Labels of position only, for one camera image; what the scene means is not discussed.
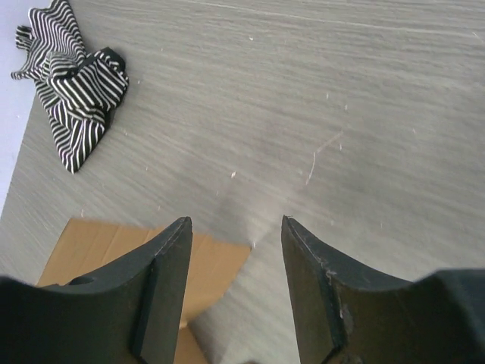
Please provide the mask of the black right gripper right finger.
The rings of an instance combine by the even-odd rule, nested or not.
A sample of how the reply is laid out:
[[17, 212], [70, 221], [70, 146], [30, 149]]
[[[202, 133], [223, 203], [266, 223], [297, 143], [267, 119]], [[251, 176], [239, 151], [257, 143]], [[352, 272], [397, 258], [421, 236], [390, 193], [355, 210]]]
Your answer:
[[284, 217], [281, 245], [302, 363], [482, 363], [484, 272], [406, 281]]

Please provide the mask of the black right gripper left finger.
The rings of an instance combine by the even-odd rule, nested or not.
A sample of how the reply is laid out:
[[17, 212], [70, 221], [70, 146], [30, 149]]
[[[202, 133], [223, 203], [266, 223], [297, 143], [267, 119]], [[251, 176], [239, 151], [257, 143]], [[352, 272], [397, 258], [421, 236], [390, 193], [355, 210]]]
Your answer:
[[3, 363], [172, 363], [192, 222], [161, 233], [68, 284], [1, 279]]

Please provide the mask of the brown cardboard box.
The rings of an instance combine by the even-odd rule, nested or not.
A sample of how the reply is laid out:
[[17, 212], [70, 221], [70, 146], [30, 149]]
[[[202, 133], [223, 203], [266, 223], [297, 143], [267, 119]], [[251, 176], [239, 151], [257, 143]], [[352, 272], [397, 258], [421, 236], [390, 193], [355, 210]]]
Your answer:
[[[150, 241], [164, 230], [100, 220], [71, 218], [62, 231], [37, 285], [66, 284]], [[213, 306], [246, 262], [251, 248], [192, 234], [192, 251], [174, 363], [206, 363], [188, 323]]]

